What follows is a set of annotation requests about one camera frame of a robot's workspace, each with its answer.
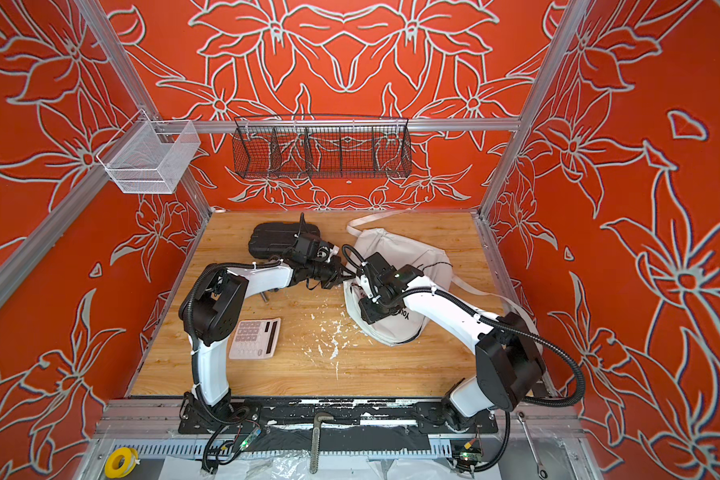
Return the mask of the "pink calculator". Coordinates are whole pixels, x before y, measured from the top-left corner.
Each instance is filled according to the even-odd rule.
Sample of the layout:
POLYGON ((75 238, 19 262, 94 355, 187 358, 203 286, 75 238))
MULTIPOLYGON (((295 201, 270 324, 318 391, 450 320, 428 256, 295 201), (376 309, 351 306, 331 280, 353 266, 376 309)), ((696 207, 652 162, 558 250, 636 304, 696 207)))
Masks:
POLYGON ((230 341, 230 360, 265 360, 275 354, 282 320, 280 318, 240 321, 230 341))

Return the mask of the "white student backpack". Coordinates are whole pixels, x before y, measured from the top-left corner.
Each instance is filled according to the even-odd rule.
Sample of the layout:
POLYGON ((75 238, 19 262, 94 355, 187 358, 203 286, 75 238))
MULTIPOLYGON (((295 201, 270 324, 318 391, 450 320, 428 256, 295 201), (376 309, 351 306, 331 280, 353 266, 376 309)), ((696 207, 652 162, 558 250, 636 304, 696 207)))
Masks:
POLYGON ((441 294, 453 285, 467 293, 487 296, 489 293, 473 287, 456 275, 446 252, 438 247, 388 232, 383 228, 364 229, 367 223, 392 216, 383 212, 357 218, 347 224, 346 230, 356 238, 351 246, 356 252, 346 257, 358 260, 352 280, 345 281, 343 291, 349 316, 365 334, 388 346, 397 346, 417 339, 425 327, 435 322, 464 340, 467 346, 477 338, 467 335, 464 327, 456 324, 453 317, 462 312, 441 294), (358 300, 363 292, 362 284, 371 285, 377 293, 383 284, 400 282, 405 285, 401 297, 404 309, 401 314, 387 317, 375 324, 361 319, 358 300))

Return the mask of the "yellow tape roll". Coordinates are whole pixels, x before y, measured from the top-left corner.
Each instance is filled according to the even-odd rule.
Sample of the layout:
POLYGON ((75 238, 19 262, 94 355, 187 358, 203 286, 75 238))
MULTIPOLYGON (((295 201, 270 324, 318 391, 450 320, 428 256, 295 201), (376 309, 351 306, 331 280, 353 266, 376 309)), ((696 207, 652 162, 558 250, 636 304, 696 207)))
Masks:
POLYGON ((138 452, 131 447, 120 447, 107 458, 104 474, 107 479, 121 479, 128 476, 139 464, 138 452))

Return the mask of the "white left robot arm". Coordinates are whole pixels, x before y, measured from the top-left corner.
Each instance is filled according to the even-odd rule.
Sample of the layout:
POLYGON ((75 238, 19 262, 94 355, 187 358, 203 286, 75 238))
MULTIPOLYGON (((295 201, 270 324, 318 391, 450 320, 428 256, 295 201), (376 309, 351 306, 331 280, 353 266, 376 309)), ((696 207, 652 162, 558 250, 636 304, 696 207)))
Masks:
POLYGON ((254 227, 248 250, 251 263, 222 262, 205 267, 179 309, 191 346, 192 389, 200 415, 214 425, 244 418, 230 406, 226 374, 227 340, 235 330, 246 299, 315 281, 332 289, 355 278, 340 249, 320 236, 303 218, 265 222, 254 227))

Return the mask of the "steel wrench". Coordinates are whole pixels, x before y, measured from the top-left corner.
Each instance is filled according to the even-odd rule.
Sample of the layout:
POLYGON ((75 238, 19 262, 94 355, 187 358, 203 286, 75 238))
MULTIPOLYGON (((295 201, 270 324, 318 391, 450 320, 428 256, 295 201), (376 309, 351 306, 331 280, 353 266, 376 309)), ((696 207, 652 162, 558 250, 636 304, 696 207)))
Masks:
POLYGON ((529 429, 529 427, 528 427, 528 425, 527 425, 526 415, 525 415, 525 413, 524 413, 523 411, 518 410, 518 411, 516 412, 516 417, 517 417, 517 420, 518 420, 518 422, 519 422, 519 424, 520 424, 520 426, 521 426, 521 428, 522 428, 522 430, 523 430, 524 436, 525 436, 526 441, 527 441, 527 443, 528 443, 528 445, 529 445, 529 449, 530 449, 531 455, 532 455, 533 460, 534 460, 534 462, 535 462, 535 464, 536 464, 537 476, 538 476, 538 478, 541 479, 541 480, 547 480, 547 479, 549 478, 549 473, 548 473, 548 471, 547 471, 544 463, 542 462, 542 460, 541 460, 541 458, 540 458, 540 455, 539 455, 539 453, 538 453, 538 450, 537 450, 537 448, 536 448, 536 446, 535 446, 535 443, 534 443, 534 440, 533 440, 533 438, 532 438, 530 429, 529 429))

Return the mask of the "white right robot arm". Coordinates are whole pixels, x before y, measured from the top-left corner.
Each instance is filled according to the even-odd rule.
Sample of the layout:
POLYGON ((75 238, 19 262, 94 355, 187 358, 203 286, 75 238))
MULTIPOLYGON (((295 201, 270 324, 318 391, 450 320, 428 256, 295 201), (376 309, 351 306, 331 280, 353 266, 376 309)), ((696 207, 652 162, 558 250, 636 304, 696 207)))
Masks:
POLYGON ((541 338, 520 308, 504 315, 484 311, 442 288, 423 268, 396 268, 380 253, 362 255, 352 245, 343 245, 341 252, 351 273, 344 283, 346 307, 368 336, 384 345, 403 345, 434 322, 474 355, 474 376, 458 382, 442 400, 440 420, 450 429, 462 432, 477 414, 510 413, 521 402, 563 408, 583 399, 581 367, 562 348, 541 338), (574 375, 574 391, 562 398, 539 397, 532 391, 546 372, 545 351, 559 356, 574 375))

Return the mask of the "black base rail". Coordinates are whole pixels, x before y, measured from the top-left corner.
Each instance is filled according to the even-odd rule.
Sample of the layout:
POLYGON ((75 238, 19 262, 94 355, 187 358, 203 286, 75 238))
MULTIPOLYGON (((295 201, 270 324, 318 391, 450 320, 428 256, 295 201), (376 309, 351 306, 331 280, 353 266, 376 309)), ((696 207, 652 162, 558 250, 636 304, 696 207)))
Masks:
POLYGON ((311 426, 313 417, 322 412, 334 417, 342 426, 407 427, 425 434, 494 434, 499 431, 497 420, 490 411, 453 426, 456 420, 453 407, 446 407, 438 397, 293 397, 246 396, 233 397, 226 408, 246 409, 246 417, 234 426, 249 429, 255 425, 269 427, 311 426))

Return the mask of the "black plastic tool case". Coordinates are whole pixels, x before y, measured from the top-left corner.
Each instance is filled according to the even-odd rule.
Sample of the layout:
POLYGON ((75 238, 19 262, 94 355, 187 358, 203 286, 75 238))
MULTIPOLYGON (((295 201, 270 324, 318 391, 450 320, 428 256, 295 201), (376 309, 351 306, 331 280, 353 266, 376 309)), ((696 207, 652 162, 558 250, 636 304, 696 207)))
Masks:
POLYGON ((248 242, 248 252, 255 259, 269 259, 292 247, 300 233, 320 236, 317 225, 298 222, 266 222, 257 225, 248 242))

